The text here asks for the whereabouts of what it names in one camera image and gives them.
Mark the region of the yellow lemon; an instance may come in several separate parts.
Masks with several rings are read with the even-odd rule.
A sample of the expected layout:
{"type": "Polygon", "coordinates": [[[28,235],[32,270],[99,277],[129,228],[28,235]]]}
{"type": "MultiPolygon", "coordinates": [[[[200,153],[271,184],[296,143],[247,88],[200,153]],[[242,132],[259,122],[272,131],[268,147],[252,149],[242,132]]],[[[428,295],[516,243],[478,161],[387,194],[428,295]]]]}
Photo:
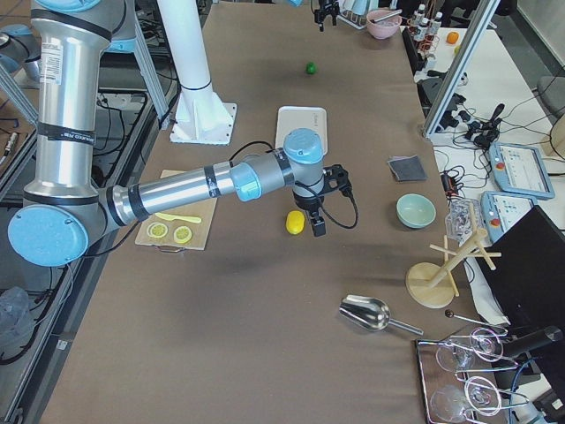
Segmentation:
{"type": "Polygon", "coordinates": [[[291,235],[300,234],[305,228],[305,216],[303,212],[291,210],[286,216],[285,228],[291,235]]]}

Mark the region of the green lime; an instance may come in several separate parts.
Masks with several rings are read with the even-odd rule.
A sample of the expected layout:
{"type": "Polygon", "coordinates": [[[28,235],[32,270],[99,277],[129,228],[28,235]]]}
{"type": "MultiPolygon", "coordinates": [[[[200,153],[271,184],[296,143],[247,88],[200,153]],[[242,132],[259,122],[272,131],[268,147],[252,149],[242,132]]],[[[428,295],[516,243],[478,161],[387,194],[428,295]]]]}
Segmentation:
{"type": "Polygon", "coordinates": [[[314,75],[317,72],[317,66],[314,62],[309,62],[306,64],[305,71],[309,75],[314,75]]]}

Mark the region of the cream rabbit tray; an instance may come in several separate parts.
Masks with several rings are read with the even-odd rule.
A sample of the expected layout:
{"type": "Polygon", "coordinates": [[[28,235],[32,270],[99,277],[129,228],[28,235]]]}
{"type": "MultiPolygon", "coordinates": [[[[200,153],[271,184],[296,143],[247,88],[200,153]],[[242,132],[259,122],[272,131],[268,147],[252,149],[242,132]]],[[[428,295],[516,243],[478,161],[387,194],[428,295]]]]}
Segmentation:
{"type": "Polygon", "coordinates": [[[327,112],[321,107],[282,106],[277,112],[275,146],[281,148],[286,136],[295,129],[307,128],[321,140],[323,155],[328,153],[327,112]]]}

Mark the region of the black glass rack tray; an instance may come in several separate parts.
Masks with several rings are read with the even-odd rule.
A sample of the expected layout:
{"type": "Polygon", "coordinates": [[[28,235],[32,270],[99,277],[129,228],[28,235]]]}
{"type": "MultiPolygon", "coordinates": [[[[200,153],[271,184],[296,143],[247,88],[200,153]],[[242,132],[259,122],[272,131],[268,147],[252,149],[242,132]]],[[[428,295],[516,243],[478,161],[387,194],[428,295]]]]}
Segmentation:
{"type": "Polygon", "coordinates": [[[439,357],[451,349],[440,342],[415,342],[426,423],[546,423],[524,395],[496,386],[494,372],[455,372],[439,357]]]}

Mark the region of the pink bowl with ice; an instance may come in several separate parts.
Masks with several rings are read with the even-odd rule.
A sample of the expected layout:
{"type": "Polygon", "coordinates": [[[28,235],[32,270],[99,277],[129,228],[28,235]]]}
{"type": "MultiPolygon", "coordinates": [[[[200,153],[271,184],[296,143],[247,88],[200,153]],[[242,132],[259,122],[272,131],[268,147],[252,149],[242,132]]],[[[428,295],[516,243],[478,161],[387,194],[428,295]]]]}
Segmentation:
{"type": "Polygon", "coordinates": [[[401,23],[400,10],[379,9],[366,14],[366,29],[377,40],[385,40],[394,35],[401,23]]]}

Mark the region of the grey folded cloth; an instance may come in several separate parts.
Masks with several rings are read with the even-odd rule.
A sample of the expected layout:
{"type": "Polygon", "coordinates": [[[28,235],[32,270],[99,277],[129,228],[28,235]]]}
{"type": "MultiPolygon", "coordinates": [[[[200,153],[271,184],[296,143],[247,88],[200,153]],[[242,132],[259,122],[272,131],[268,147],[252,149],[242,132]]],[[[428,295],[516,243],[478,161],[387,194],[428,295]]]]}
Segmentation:
{"type": "Polygon", "coordinates": [[[417,155],[393,156],[388,159],[388,167],[398,182],[427,180],[426,171],[417,155]]]}

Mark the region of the metal scoop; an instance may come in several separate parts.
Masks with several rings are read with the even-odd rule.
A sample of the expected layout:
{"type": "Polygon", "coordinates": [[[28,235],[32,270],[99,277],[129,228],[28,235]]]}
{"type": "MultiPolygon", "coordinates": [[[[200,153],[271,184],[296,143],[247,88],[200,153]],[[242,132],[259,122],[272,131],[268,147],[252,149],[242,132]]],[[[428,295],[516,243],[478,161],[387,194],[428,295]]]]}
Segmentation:
{"type": "Polygon", "coordinates": [[[389,306],[380,299],[349,294],[341,300],[339,312],[369,331],[379,331],[393,326],[418,336],[424,335],[422,329],[394,319],[389,306]]]}

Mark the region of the wooden mug tree stand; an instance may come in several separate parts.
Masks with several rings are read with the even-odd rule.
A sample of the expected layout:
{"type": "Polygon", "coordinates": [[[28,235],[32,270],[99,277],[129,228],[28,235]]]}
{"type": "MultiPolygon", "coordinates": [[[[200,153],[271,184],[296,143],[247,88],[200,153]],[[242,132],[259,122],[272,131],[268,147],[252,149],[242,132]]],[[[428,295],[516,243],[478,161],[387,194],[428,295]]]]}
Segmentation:
{"type": "Polygon", "coordinates": [[[441,246],[431,244],[433,250],[442,252],[443,263],[420,262],[413,265],[405,278],[406,288],[411,297],[420,305],[428,308],[443,308],[451,303],[459,291],[452,275],[452,270],[464,259],[481,257],[490,270],[496,270],[493,258],[501,257],[501,253],[488,253],[483,246],[487,230],[478,225],[475,208],[469,203],[469,221],[471,233],[457,250],[448,249],[448,235],[443,236],[441,246]]]}

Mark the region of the lemon slice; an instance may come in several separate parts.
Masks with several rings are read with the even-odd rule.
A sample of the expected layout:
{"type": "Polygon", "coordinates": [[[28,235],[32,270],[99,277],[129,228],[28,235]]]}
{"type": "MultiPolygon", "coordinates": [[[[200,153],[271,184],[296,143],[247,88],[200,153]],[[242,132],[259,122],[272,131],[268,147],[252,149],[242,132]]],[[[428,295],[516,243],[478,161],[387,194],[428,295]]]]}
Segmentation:
{"type": "Polygon", "coordinates": [[[178,226],[173,231],[173,240],[177,244],[187,244],[192,240],[192,230],[186,225],[178,226]]]}
{"type": "Polygon", "coordinates": [[[153,222],[148,225],[146,233],[151,239],[163,239],[169,233],[169,227],[165,223],[153,222]]]}

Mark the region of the yellow plastic knife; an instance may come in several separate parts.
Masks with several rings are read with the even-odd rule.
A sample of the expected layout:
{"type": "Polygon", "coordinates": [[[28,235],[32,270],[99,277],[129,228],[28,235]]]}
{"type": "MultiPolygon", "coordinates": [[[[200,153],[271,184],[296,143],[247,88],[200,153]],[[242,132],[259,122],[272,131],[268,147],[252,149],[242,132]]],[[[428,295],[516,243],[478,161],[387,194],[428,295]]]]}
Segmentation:
{"type": "Polygon", "coordinates": [[[187,223],[202,223],[202,218],[199,216],[183,216],[183,215],[169,214],[163,212],[158,212],[155,213],[154,215],[162,220],[169,222],[178,220],[187,223]]]}

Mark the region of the teach pendant tablet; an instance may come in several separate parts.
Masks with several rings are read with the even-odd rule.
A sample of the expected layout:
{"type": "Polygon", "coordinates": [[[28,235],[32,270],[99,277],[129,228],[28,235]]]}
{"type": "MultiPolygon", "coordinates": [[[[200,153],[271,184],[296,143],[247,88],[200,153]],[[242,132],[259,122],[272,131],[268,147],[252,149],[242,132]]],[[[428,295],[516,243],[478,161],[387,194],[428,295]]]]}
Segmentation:
{"type": "Polygon", "coordinates": [[[500,239],[537,204],[538,201],[529,195],[494,191],[482,193],[482,216],[491,242],[500,239]]]}
{"type": "Polygon", "coordinates": [[[488,153],[494,180],[502,191],[530,195],[542,200],[555,197],[553,185],[537,148],[494,142],[488,153]]]}

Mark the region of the wine glass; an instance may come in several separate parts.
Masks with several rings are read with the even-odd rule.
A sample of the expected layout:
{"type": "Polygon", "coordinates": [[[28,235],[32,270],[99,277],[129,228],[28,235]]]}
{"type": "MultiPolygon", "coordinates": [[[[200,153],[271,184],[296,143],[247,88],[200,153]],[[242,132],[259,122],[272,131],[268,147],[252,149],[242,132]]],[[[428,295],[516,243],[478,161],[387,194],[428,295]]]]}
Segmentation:
{"type": "Polygon", "coordinates": [[[431,417],[442,423],[484,423],[502,407],[501,395],[485,377],[473,376],[462,387],[444,385],[431,396],[431,417]]]}
{"type": "Polygon", "coordinates": [[[435,357],[439,366],[449,372],[477,370],[477,366],[502,358],[503,348],[496,332],[476,328],[468,335],[454,335],[438,345],[435,357]]]}

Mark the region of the black monitor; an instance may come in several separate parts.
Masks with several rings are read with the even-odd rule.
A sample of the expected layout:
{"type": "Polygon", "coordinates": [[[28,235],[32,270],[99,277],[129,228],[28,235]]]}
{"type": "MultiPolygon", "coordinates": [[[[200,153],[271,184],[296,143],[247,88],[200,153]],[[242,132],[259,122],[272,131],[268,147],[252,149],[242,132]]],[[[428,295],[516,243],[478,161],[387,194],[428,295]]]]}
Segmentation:
{"type": "Polygon", "coordinates": [[[482,265],[491,292],[514,327],[564,327],[564,234],[539,206],[504,233],[482,265]]]}

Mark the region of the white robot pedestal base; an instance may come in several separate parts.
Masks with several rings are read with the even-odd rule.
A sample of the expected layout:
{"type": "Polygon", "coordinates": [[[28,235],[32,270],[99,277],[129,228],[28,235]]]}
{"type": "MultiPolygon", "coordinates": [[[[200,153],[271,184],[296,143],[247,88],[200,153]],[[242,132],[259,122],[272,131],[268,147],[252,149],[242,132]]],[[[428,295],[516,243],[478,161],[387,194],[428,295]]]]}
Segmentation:
{"type": "Polygon", "coordinates": [[[237,105],[223,102],[214,91],[197,5],[165,0],[158,7],[181,88],[170,140],[226,146],[237,105]]]}

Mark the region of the aluminium frame post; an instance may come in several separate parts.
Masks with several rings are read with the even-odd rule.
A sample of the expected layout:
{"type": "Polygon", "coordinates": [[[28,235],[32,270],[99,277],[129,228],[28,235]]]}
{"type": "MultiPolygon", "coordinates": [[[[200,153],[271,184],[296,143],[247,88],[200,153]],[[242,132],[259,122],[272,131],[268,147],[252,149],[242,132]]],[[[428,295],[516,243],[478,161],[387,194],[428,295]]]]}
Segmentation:
{"type": "Polygon", "coordinates": [[[482,0],[478,3],[478,8],[474,18],[467,28],[461,48],[456,54],[452,65],[449,67],[447,76],[444,78],[440,90],[436,95],[432,107],[426,116],[423,124],[423,136],[429,139],[434,133],[446,111],[448,104],[455,92],[458,81],[463,76],[478,43],[488,27],[500,0],[482,0]]]}

